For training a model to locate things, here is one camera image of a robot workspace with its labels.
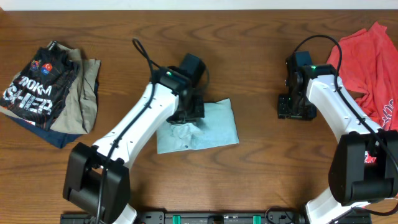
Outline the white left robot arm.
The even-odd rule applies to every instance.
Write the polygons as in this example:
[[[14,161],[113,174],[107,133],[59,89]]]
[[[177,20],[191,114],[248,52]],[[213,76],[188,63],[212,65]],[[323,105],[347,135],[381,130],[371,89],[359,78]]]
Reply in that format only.
[[[203,118],[200,78],[209,71],[180,65],[152,72],[141,98],[105,136],[70,152],[63,197],[86,212],[72,223],[134,223],[129,204],[130,170],[142,148],[165,122],[183,124]]]

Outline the light blue t-shirt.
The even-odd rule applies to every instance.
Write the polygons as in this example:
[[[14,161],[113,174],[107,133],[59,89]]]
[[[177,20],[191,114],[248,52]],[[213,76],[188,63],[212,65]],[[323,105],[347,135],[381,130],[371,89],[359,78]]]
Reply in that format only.
[[[205,117],[194,123],[164,122],[156,132],[157,153],[202,150],[239,143],[229,98],[205,103]]]

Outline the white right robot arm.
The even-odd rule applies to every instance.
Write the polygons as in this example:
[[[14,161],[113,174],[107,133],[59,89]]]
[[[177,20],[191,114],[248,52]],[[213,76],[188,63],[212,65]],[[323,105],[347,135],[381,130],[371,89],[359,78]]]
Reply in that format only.
[[[397,131],[371,121],[346,91],[332,65],[287,65],[288,88],[278,117],[310,121],[321,112],[337,140],[328,187],[305,204],[301,221],[340,223],[397,195]]]

